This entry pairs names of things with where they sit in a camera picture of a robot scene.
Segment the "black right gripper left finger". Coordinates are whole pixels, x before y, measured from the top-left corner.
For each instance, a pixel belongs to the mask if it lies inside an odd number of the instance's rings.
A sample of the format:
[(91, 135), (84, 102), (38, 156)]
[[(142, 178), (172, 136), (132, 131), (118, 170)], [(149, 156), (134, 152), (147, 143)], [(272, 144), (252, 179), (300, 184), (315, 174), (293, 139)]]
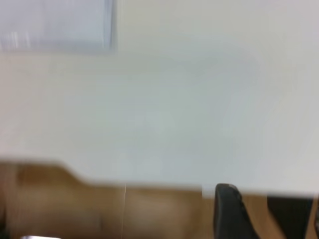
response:
[(239, 190), (232, 184), (215, 187), (213, 232), (216, 239), (258, 239)]

